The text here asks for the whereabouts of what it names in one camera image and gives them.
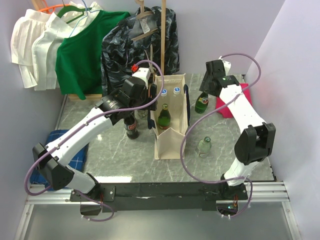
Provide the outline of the green Perrier bottle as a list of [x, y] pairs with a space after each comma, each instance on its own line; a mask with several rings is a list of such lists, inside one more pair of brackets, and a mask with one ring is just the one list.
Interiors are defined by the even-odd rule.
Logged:
[[209, 104], [209, 95], [206, 92], [202, 92], [195, 102], [195, 112], [202, 114], [206, 111]]
[[164, 103], [162, 105], [162, 110], [158, 116], [158, 126], [162, 130], [166, 130], [170, 127], [171, 124], [171, 115], [169, 112], [169, 105]]

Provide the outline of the cream canvas tote bag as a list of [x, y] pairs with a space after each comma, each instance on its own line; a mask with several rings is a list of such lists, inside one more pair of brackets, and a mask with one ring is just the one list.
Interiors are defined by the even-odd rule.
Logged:
[[[157, 92], [160, 92], [162, 84], [167, 90], [166, 97], [159, 97], [156, 102], [156, 109], [150, 111], [147, 117], [148, 127], [155, 134], [154, 158], [156, 160], [170, 160], [180, 158], [180, 148], [185, 148], [183, 138], [190, 125], [190, 100], [189, 88], [185, 81], [184, 74], [165, 75], [164, 81], [160, 76], [155, 78]], [[174, 88], [179, 87], [180, 95], [174, 96]], [[168, 111], [171, 116], [170, 127], [162, 130], [158, 125], [158, 117], [163, 104], [168, 104]]]

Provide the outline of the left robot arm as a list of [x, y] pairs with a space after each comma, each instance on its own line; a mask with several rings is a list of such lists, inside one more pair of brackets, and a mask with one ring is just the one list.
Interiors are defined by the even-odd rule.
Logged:
[[127, 78], [122, 87], [113, 90], [90, 110], [74, 127], [56, 140], [33, 147], [36, 169], [53, 190], [63, 188], [82, 192], [88, 201], [100, 195], [99, 183], [89, 173], [83, 173], [69, 165], [72, 158], [101, 132], [112, 128], [135, 110], [146, 109], [155, 101], [149, 96], [147, 69]]

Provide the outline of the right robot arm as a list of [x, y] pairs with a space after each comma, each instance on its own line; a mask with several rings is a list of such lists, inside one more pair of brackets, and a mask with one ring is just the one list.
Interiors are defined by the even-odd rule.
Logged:
[[240, 137], [234, 146], [235, 160], [222, 176], [229, 181], [219, 187], [220, 196], [231, 199], [237, 193], [236, 186], [251, 175], [259, 162], [271, 155], [276, 127], [265, 122], [254, 110], [237, 78], [227, 75], [223, 60], [208, 61], [205, 67], [199, 90], [228, 104], [227, 108], [240, 130]]

